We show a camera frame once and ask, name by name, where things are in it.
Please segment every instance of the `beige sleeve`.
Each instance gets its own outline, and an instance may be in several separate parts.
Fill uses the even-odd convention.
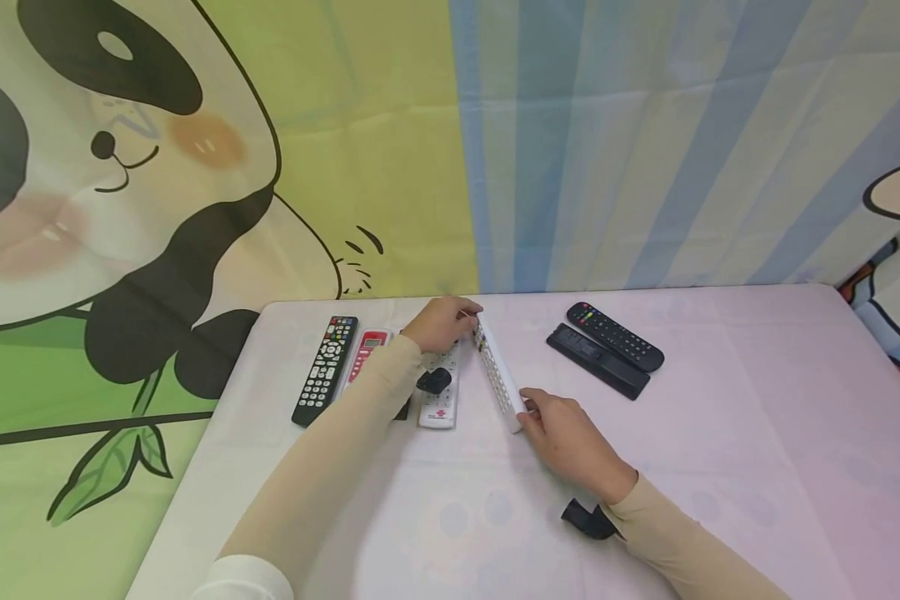
[[[619,504],[601,508],[620,530],[629,553],[656,568],[682,600],[788,598],[642,475]]]
[[[375,350],[360,377],[287,450],[219,558],[264,558],[299,589],[389,423],[423,374],[422,361],[417,344],[402,335]]]

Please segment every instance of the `hand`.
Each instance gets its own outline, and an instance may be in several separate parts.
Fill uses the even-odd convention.
[[[516,418],[547,467],[607,504],[627,497],[638,480],[636,470],[616,454],[577,400],[535,387],[524,387],[520,396],[527,398],[530,412]]]
[[[477,326],[473,315],[483,306],[457,296],[435,297],[408,324],[401,335],[410,338],[423,353],[445,353],[454,342]]]

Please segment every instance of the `cartoon backdrop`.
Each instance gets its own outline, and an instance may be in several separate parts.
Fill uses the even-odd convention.
[[[900,0],[1,0],[0,598],[122,597],[276,299],[837,284],[899,230]],[[900,366],[890,250],[844,292]]]

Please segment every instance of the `table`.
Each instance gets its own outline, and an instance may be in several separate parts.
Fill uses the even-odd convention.
[[[476,299],[518,385],[577,398],[622,456],[793,598],[900,599],[900,377],[834,290]],[[637,402],[545,345],[577,301],[666,354]],[[398,330],[424,303],[262,311],[128,597],[188,598],[203,580],[303,431],[293,402],[332,315]],[[507,432],[472,347],[460,377],[457,428],[419,428],[416,406],[392,425],[298,596],[675,598],[621,544],[560,522],[585,494]]]

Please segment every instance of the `panda eye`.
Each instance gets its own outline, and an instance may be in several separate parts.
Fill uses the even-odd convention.
[[[97,42],[103,46],[103,50],[107,50],[111,55],[122,58],[123,61],[133,60],[133,52],[130,52],[129,46],[120,37],[114,36],[113,33],[97,33]]]
[[[114,0],[17,0],[20,27],[44,61],[77,86],[193,114],[197,74],[170,40]]]

